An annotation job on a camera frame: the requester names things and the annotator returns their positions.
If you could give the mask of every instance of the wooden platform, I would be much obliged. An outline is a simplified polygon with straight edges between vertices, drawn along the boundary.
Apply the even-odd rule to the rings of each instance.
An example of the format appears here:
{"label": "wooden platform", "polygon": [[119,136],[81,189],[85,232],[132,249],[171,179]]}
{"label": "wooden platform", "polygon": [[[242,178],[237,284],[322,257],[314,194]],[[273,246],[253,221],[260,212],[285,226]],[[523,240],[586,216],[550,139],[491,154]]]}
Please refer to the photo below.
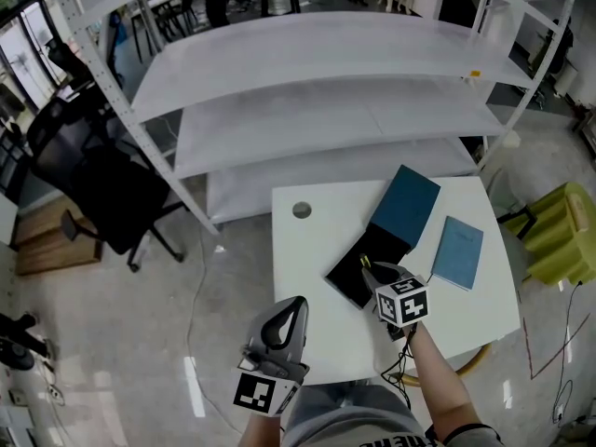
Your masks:
{"label": "wooden platform", "polygon": [[69,210],[79,224],[95,232],[93,224],[66,196],[34,210],[22,217],[17,226],[17,275],[94,264],[102,259],[102,243],[99,240],[82,235],[74,242],[66,238],[61,231],[61,216],[65,210]]}

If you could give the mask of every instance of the blue notebook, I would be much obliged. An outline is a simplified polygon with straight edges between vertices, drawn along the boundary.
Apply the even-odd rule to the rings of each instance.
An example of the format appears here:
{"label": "blue notebook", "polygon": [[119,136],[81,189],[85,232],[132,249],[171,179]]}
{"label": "blue notebook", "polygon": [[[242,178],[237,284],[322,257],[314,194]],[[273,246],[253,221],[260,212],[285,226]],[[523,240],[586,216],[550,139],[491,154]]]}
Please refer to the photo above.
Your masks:
{"label": "blue notebook", "polygon": [[447,217],[432,274],[458,287],[471,290],[481,258],[484,233],[467,223]]}
{"label": "blue notebook", "polygon": [[425,176],[400,166],[395,178],[371,217],[371,224],[416,247],[430,212],[435,206],[440,186]]}

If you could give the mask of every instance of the concrete floor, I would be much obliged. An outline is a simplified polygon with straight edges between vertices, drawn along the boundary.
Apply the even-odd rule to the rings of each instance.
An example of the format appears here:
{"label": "concrete floor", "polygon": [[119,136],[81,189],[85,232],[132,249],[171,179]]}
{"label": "concrete floor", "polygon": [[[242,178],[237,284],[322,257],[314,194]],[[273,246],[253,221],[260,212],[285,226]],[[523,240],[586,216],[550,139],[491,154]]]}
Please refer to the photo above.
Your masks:
{"label": "concrete floor", "polygon": [[[133,76],[127,78],[132,83]],[[491,109],[501,120],[511,112],[504,106]],[[516,127],[521,147],[503,153],[501,162],[526,201],[567,181],[582,183],[596,196],[596,173],[569,124],[568,117],[542,112],[527,111],[521,118]],[[201,181],[196,182],[204,196]],[[181,210],[158,228],[186,253],[183,264],[151,240],[137,274],[106,247],[100,264],[16,281],[13,314],[35,311],[42,323],[34,331],[59,348],[57,384],[66,406],[54,408],[47,401],[38,371],[16,373],[31,402],[40,445],[237,444],[247,415],[231,407],[229,374],[249,321],[273,303],[271,218],[224,224],[221,236],[214,238]],[[596,387],[596,324],[589,313],[596,305],[594,285],[578,289],[571,310],[573,339],[564,349],[563,381],[573,379],[574,389],[563,422],[585,410]],[[550,411],[561,375],[558,353],[566,338],[571,288],[563,283],[561,291],[535,280],[522,286],[526,331],[495,341],[488,359],[464,379],[482,421],[496,428],[508,446],[542,447],[556,436]],[[461,366],[470,356],[452,359],[452,364]],[[202,400],[191,395],[191,357]],[[408,391],[414,414],[428,427],[420,390]]]}

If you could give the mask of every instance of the table hole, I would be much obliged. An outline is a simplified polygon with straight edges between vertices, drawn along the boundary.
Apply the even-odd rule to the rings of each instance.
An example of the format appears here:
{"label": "table hole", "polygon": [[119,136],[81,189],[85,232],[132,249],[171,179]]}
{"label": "table hole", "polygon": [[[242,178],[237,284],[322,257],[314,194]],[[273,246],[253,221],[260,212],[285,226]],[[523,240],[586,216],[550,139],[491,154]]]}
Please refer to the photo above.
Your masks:
{"label": "table hole", "polygon": [[307,204],[306,202],[298,202],[291,208],[291,213],[293,213],[294,217],[297,219],[305,219],[312,213],[312,211],[310,204]]}

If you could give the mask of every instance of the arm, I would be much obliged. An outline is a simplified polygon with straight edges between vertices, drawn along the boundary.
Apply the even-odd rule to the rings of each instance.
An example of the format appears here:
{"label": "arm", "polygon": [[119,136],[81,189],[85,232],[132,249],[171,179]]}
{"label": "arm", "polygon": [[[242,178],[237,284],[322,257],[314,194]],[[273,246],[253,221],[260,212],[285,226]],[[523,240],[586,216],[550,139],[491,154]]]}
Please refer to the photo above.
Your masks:
{"label": "arm", "polygon": [[458,427],[479,424],[464,383],[442,356],[422,323],[410,342],[422,394],[441,442]]}
{"label": "arm", "polygon": [[251,414],[238,447],[279,447],[279,417]]}

